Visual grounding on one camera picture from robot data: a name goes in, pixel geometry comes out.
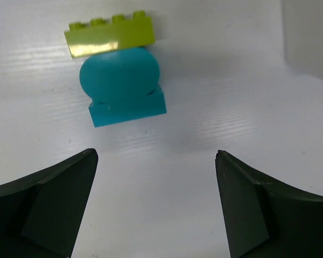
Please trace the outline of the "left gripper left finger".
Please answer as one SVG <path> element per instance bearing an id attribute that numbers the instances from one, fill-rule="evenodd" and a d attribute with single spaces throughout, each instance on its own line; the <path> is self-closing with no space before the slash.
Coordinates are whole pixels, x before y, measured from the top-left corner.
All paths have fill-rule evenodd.
<path id="1" fill-rule="evenodd" d="M 97 163 L 89 148 L 0 185 L 0 257 L 71 257 Z"/>

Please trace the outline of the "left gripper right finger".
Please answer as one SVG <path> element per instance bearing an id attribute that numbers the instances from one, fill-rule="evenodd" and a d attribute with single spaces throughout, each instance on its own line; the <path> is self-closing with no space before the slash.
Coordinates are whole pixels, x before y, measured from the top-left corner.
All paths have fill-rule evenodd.
<path id="1" fill-rule="evenodd" d="M 231 257 L 323 257 L 323 196 L 223 150 L 215 169 Z"/>

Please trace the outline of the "blue oval lego brick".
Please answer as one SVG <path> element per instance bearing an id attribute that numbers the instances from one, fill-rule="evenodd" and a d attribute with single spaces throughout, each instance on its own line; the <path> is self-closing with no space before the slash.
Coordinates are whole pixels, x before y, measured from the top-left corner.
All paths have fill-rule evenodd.
<path id="1" fill-rule="evenodd" d="M 100 104 L 147 95 L 159 77 L 157 60 L 141 47 L 94 55 L 83 63 L 79 74 L 84 92 Z"/>

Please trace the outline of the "green long lego brick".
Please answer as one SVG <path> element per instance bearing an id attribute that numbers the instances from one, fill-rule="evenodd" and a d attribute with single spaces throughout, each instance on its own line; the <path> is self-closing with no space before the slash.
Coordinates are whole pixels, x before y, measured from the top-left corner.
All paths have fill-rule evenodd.
<path id="1" fill-rule="evenodd" d="M 131 16 L 120 13 L 111 19 L 73 22 L 64 36 L 72 58 L 144 47 L 156 42 L 152 18 L 144 10 L 135 11 Z"/>

